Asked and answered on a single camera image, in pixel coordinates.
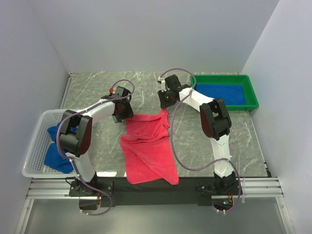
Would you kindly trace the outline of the large blue towel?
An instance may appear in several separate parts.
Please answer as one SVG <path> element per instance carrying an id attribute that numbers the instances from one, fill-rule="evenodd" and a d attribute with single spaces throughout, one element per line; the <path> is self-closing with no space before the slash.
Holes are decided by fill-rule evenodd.
<path id="1" fill-rule="evenodd" d="M 214 99 L 222 98 L 226 105 L 246 104 L 241 85 L 197 84 L 195 90 Z"/>

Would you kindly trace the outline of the pink towel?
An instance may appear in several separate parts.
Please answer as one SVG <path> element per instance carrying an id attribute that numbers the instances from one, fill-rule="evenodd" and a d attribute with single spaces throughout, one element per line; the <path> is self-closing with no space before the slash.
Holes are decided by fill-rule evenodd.
<path id="1" fill-rule="evenodd" d="M 126 120 L 126 134 L 120 138 L 125 172 L 130 184 L 164 179 L 179 183 L 169 132 L 168 111 L 157 115 L 135 114 Z"/>

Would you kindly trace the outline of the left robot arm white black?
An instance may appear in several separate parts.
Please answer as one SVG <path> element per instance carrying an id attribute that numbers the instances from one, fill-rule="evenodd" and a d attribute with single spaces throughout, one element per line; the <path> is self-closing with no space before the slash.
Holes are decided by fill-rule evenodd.
<path id="1" fill-rule="evenodd" d="M 78 179 L 83 180 L 80 189 L 87 196 L 98 190 L 98 183 L 93 181 L 96 172 L 88 156 L 92 128 L 106 117 L 113 117 L 115 123 L 132 118 L 131 97 L 131 91 L 118 86 L 87 108 L 63 113 L 56 137 L 57 148 L 61 156 L 71 162 Z"/>

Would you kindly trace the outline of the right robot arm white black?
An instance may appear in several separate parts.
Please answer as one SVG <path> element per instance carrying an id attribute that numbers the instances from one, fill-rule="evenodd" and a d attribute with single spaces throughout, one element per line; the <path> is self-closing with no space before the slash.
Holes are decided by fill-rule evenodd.
<path id="1" fill-rule="evenodd" d="M 238 182 L 229 149 L 232 122 L 224 100 L 205 96 L 187 84 L 182 85 L 176 75 L 166 78 L 159 77 L 157 82 L 161 84 L 158 96 L 162 109 L 184 103 L 200 113 L 202 131 L 210 140 L 214 156 L 214 161 L 201 168 L 192 169 L 185 166 L 176 154 L 173 145 L 173 133 L 171 133 L 170 143 L 175 159 L 180 166 L 189 171 L 201 171 L 214 165 L 214 185 L 210 188 L 206 186 L 202 188 L 225 195 Z"/>

